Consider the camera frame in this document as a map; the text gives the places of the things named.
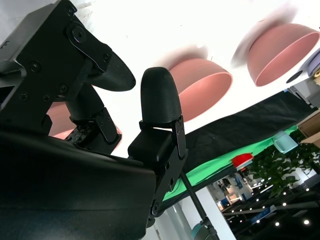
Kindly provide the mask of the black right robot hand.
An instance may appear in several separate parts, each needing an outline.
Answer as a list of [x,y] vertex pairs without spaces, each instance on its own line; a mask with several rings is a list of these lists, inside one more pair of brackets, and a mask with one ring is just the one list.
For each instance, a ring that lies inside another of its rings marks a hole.
[[0,47],[0,237],[139,240],[188,150],[174,79],[141,80],[140,133],[128,157],[95,87],[136,84],[127,65],[59,0],[29,13]]

